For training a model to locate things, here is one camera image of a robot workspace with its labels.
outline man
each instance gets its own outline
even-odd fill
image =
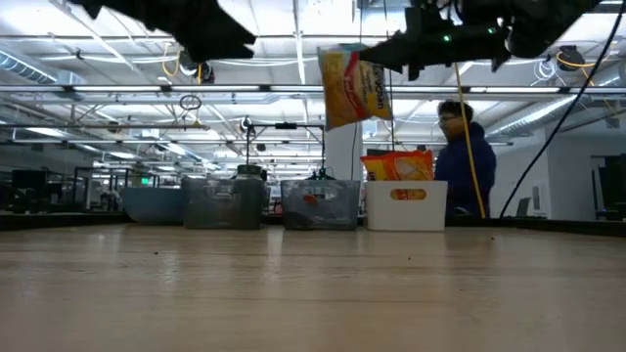
[[[448,145],[439,153],[435,166],[435,180],[448,182],[447,216],[480,217],[480,207],[471,177],[461,108],[461,103],[453,101],[446,101],[439,105],[439,127],[446,136]],[[485,216],[489,217],[489,193],[495,182],[496,155],[485,141],[485,130],[479,124],[471,122],[473,109],[465,104],[465,111],[478,188],[484,204]]]

